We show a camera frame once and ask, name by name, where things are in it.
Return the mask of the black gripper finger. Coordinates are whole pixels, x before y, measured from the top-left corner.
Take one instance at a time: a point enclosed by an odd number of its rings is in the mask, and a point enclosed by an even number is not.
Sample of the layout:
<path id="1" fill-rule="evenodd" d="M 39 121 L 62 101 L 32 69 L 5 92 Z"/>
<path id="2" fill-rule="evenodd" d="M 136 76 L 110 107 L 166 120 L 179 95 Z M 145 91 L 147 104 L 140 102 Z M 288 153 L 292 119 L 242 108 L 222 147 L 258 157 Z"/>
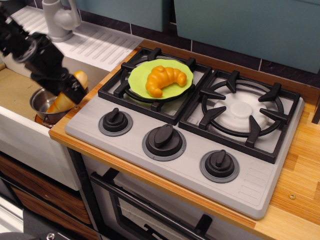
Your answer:
<path id="1" fill-rule="evenodd" d="M 79 104 L 87 95 L 87 90 L 77 79 L 69 79 L 65 82 L 62 93 L 75 104 Z"/>
<path id="2" fill-rule="evenodd" d="M 55 82 L 40 82 L 39 84 L 55 96 L 58 96 L 61 92 L 59 84 Z"/>

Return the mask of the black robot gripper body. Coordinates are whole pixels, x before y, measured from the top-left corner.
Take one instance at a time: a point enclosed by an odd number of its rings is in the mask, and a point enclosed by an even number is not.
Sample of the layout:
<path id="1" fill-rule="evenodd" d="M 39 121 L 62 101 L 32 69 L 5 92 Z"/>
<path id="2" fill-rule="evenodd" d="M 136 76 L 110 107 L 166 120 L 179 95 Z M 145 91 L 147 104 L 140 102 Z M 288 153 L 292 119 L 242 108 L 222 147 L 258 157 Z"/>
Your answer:
<path id="1" fill-rule="evenodd" d="M 69 70 L 62 66 L 64 55 L 46 34 L 36 32 L 27 40 L 31 43 L 30 53 L 23 63 L 31 71 L 34 81 L 39 85 L 41 82 L 55 82 L 59 84 L 62 92 L 67 80 L 76 80 Z"/>

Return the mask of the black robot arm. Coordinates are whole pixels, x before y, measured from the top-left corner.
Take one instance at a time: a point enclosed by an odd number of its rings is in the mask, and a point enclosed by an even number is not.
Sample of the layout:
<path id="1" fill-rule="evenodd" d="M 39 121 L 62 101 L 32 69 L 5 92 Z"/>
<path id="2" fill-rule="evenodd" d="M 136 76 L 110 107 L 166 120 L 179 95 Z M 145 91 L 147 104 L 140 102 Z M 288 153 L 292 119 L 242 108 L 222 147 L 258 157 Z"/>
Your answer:
<path id="1" fill-rule="evenodd" d="M 62 66 L 64 55 L 43 33 L 23 29 L 0 4 L 0 52 L 31 71 L 30 77 L 55 96 L 64 93 L 79 104 L 87 94 L 75 76 Z"/>

